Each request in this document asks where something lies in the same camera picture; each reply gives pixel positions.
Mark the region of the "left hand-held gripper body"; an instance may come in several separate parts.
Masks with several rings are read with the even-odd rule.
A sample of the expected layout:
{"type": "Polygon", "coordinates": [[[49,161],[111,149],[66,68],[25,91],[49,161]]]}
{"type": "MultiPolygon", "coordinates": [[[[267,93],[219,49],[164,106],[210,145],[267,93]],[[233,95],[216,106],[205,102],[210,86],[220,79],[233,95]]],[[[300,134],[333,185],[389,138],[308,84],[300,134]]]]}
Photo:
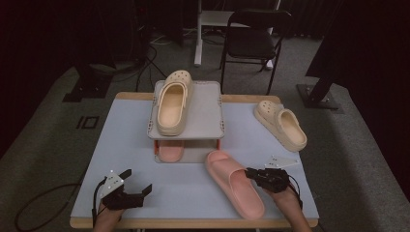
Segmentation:
{"type": "Polygon", "coordinates": [[[141,193],[126,193],[125,180],[113,170],[104,178],[100,199],[109,210],[126,210],[142,207],[144,196],[141,193]]]}

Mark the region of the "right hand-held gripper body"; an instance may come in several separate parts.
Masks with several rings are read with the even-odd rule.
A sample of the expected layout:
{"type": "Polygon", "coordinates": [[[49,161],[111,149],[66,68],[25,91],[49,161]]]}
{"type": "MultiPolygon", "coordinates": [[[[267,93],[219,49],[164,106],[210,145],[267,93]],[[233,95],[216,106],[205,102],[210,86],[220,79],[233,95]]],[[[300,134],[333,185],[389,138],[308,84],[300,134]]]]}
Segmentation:
{"type": "Polygon", "coordinates": [[[264,164],[264,169],[257,170],[256,183],[271,192],[282,192],[290,185],[290,175],[285,167],[298,163],[297,159],[272,155],[264,164]]]}

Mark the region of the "pink slide slipper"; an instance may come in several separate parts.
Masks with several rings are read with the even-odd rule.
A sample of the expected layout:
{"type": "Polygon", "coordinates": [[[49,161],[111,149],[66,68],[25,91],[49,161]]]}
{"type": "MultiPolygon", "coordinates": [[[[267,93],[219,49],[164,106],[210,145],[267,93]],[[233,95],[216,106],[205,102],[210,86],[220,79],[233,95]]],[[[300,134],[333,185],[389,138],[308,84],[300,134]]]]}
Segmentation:
{"type": "Polygon", "coordinates": [[[163,162],[176,162],[184,154],[184,142],[182,140],[162,140],[159,143],[159,159],[163,162]]]}
{"type": "Polygon", "coordinates": [[[205,166],[242,218],[264,216],[264,203],[239,162],[224,151],[216,150],[207,156],[205,166]]]}

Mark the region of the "grey two-tier shoe rack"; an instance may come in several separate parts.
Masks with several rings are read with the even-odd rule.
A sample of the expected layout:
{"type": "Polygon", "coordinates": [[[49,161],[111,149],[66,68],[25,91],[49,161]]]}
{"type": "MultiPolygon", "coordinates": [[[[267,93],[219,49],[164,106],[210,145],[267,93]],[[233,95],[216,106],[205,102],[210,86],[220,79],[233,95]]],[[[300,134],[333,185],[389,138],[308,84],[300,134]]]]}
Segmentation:
{"type": "Polygon", "coordinates": [[[220,148],[220,140],[224,137],[220,84],[216,81],[193,82],[186,127],[178,136],[163,136],[157,127],[159,94],[163,84],[164,81],[160,80],[155,85],[147,129],[148,137],[154,141],[155,161],[161,162],[159,153],[164,140],[183,140],[184,150],[179,162],[203,162],[210,152],[220,148]]]}

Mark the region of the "beige clog shoe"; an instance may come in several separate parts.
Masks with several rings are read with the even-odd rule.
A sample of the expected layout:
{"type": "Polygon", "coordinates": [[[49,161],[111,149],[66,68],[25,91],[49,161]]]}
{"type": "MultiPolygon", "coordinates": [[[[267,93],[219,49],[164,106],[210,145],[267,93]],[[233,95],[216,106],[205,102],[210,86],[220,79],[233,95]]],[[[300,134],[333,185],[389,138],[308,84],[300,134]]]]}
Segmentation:
{"type": "Polygon", "coordinates": [[[164,136],[177,136],[186,126],[193,81],[188,71],[175,71],[168,76],[159,93],[157,127],[164,136]]]}
{"type": "Polygon", "coordinates": [[[273,101],[261,101],[253,114],[286,150],[299,152],[307,146],[308,138],[291,110],[273,101]]]}

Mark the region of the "person's left hand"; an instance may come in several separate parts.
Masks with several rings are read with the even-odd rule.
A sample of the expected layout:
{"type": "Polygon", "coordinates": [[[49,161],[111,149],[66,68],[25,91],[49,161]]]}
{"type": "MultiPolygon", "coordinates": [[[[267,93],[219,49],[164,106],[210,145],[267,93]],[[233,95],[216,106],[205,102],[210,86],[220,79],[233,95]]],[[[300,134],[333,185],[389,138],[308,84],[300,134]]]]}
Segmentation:
{"type": "Polygon", "coordinates": [[[123,213],[124,213],[124,210],[114,210],[114,211],[109,210],[101,202],[94,228],[96,227],[110,227],[110,228],[116,227],[116,224],[120,221],[120,218],[123,213]]]}

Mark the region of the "person's right hand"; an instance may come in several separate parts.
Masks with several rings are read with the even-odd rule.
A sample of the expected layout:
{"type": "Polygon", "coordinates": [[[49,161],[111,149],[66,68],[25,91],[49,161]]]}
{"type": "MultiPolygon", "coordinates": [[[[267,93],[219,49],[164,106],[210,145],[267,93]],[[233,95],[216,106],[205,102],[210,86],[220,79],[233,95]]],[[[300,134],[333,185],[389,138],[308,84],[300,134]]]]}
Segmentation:
{"type": "Polygon", "coordinates": [[[293,188],[287,187],[281,192],[272,192],[269,190],[265,190],[265,192],[273,199],[276,206],[285,216],[296,216],[303,212],[299,197],[293,188]]]}

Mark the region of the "black stand base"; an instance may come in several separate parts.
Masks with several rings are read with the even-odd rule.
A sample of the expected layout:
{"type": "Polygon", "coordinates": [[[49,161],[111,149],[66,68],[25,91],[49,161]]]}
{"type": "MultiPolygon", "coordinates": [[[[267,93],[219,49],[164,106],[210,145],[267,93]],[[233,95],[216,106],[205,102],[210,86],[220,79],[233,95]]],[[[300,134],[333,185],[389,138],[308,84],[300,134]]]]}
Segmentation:
{"type": "Polygon", "coordinates": [[[75,65],[78,80],[63,102],[81,102],[83,99],[104,99],[112,81],[112,74],[95,72],[88,64],[75,65]]]}

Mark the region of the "black folding chair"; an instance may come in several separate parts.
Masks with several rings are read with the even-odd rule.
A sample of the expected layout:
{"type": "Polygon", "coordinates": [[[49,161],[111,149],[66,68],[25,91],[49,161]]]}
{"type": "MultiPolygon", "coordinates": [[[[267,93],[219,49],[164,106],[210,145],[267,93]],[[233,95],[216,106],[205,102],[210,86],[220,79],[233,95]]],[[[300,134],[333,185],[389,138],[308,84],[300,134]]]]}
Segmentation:
{"type": "Polygon", "coordinates": [[[227,22],[220,58],[220,89],[223,90],[227,63],[259,64],[263,71],[272,61],[273,67],[266,94],[271,92],[282,40],[290,31],[293,16],[284,10],[242,9],[227,22]]]}

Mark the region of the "black stand with base plate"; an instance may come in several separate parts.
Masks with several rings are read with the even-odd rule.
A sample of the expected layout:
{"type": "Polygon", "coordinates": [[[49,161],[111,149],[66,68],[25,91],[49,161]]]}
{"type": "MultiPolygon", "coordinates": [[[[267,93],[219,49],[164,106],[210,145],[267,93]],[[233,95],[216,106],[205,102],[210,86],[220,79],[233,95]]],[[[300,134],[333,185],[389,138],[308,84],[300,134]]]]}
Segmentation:
{"type": "MultiPolygon", "coordinates": [[[[343,0],[314,0],[312,24],[309,27],[315,39],[324,39],[331,28],[343,0]]],[[[332,81],[320,78],[315,85],[298,84],[299,95],[306,108],[338,110],[338,104],[330,93],[332,81]]]]}

